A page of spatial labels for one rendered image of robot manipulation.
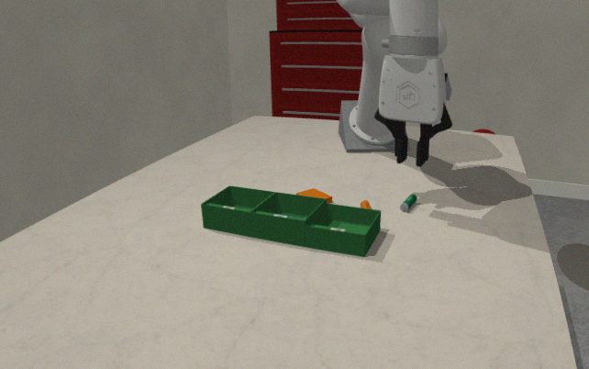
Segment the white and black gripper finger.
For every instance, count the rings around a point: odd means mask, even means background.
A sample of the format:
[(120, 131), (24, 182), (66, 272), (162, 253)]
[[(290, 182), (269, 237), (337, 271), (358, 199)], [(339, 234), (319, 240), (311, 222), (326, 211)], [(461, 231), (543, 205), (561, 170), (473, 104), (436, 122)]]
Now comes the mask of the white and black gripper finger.
[(397, 156), (397, 163), (402, 163), (407, 158), (406, 123), (404, 121), (382, 117), (379, 114), (379, 108), (374, 117), (381, 123), (385, 124), (385, 126), (392, 132), (393, 137), (395, 138), (395, 156)]
[(416, 166), (421, 167), (425, 161), (428, 160), (429, 140), (437, 133), (450, 129), (452, 122), (445, 104), (443, 104), (443, 112), (441, 122), (433, 126), (432, 124), (420, 124), (420, 138), (417, 143), (417, 162)]

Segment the green battery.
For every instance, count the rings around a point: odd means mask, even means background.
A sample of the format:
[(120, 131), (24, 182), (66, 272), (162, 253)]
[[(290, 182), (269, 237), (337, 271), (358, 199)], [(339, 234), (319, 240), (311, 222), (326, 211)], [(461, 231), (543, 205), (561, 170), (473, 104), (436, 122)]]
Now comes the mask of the green battery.
[(416, 195), (410, 195), (406, 201), (400, 206), (400, 209), (403, 212), (406, 212), (409, 208), (411, 208), (414, 203), (417, 201), (417, 196)]

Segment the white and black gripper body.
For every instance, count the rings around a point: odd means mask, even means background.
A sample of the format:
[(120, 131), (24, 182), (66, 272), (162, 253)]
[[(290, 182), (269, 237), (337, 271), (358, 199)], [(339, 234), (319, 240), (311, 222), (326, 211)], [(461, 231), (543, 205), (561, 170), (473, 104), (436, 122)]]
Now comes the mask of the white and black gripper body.
[(446, 84), (439, 56), (385, 55), (379, 113), (392, 120), (435, 124), (446, 106)]

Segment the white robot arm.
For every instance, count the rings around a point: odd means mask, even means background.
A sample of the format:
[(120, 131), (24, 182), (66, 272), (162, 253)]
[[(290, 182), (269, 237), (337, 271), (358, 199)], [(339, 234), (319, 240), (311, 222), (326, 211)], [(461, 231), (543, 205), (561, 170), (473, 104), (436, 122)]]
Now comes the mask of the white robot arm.
[(447, 46), (447, 33), (439, 19), (439, 0), (337, 2), (363, 28), (363, 64), (358, 111), (354, 107), (350, 112), (350, 129), (356, 137), (367, 143), (388, 143), (395, 139), (393, 134), (374, 117), (379, 108), (384, 55), (390, 55), (390, 52), (417, 56), (440, 55)]

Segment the green three-compartment tray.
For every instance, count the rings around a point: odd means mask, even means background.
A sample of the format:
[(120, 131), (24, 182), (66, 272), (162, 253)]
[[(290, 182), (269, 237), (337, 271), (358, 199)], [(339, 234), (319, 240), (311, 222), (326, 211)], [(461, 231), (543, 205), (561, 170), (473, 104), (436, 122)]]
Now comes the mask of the green three-compartment tray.
[(201, 208), (205, 229), (361, 257), (381, 228), (379, 210), (231, 185)]

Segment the orange block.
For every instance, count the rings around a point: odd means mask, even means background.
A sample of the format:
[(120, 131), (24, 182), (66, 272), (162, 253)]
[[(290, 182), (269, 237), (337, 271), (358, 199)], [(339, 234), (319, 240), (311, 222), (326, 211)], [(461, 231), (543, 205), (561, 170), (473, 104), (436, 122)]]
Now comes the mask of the orange block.
[(316, 190), (315, 188), (309, 189), (303, 192), (296, 193), (299, 196), (312, 196), (312, 197), (319, 197), (319, 198), (326, 198), (327, 203), (332, 203), (332, 196), (329, 196), (323, 192)]

